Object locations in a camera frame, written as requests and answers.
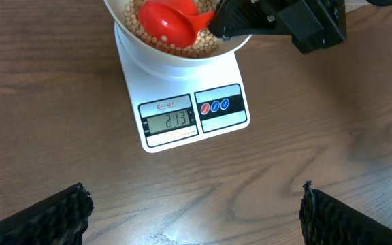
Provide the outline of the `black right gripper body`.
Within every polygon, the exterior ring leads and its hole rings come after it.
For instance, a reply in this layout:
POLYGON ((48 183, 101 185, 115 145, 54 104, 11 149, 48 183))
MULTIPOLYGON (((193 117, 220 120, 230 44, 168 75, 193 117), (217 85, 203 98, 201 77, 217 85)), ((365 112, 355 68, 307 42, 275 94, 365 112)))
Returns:
POLYGON ((277 13, 302 54, 346 41, 344 0, 297 0, 277 13))

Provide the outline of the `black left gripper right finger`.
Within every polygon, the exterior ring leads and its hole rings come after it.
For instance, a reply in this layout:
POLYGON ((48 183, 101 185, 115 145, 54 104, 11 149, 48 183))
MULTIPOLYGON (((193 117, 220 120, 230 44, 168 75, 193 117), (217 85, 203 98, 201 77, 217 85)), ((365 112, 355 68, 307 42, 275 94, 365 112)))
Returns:
POLYGON ((304 184, 299 211, 306 245, 392 245, 392 229, 304 184))

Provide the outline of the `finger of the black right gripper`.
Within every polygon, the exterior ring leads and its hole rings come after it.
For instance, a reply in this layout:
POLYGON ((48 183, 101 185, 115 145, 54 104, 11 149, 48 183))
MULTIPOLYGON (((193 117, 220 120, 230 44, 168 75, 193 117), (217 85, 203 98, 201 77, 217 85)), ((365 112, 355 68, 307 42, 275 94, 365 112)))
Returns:
POLYGON ((242 35, 292 35, 279 12, 288 5, 280 0, 221 0, 208 30, 221 39, 242 35))

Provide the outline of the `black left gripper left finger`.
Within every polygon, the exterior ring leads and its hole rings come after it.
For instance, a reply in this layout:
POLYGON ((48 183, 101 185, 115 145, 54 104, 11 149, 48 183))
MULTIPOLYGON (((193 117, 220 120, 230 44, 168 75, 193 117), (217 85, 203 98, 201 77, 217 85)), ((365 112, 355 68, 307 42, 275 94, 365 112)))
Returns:
POLYGON ((81 183, 0 220, 0 245, 82 243, 93 200, 81 183))

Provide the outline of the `red plastic measuring scoop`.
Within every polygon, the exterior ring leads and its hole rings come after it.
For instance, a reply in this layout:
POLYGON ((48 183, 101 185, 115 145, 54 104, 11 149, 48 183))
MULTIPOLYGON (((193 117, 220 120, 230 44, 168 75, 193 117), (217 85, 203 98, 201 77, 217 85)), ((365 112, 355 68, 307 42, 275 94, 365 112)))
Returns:
POLYGON ((142 4, 138 19, 146 32, 163 43, 186 48, 207 29, 215 11, 200 13, 192 0, 149 0, 142 4))

